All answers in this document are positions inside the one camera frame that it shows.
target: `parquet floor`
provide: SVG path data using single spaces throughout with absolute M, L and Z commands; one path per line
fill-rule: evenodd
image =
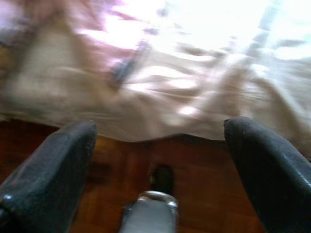
M 0 122 L 0 182 L 56 128 Z M 122 207 L 148 190 L 156 164 L 171 165 L 180 233 L 263 233 L 224 144 L 182 136 L 143 143 L 99 137 L 70 233 L 116 233 Z

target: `white fabric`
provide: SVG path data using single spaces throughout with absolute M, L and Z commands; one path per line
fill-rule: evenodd
M 310 4 L 168 0 L 158 35 L 119 90 L 83 70 L 83 53 L 56 19 L 7 82 L 2 112 L 58 126 L 91 119 L 125 141 L 223 140 L 223 121 L 247 116 L 311 158 Z

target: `wooden floor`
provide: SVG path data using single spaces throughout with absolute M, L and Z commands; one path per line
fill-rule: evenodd
M 0 122 L 0 182 L 55 130 Z M 148 190 L 156 164 L 174 169 L 180 233 L 264 232 L 223 144 L 192 137 L 146 143 L 100 137 L 70 233 L 116 233 L 122 207 Z

